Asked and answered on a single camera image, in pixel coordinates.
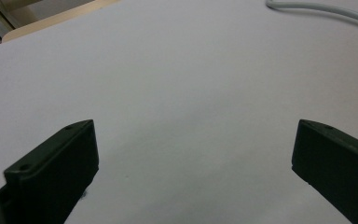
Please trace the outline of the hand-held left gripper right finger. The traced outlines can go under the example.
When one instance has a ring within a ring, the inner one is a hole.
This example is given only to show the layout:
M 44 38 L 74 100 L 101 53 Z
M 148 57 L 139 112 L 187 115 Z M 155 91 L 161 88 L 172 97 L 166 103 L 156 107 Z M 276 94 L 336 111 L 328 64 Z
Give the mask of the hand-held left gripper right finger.
M 292 170 L 358 224 L 358 139 L 320 122 L 298 123 Z

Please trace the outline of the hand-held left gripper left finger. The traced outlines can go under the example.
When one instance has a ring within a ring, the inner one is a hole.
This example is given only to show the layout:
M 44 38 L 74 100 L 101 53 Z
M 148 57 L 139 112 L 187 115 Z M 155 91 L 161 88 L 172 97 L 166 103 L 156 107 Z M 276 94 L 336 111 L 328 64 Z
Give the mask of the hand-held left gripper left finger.
M 70 124 L 4 171 L 8 224 L 63 224 L 99 170 L 94 122 Z

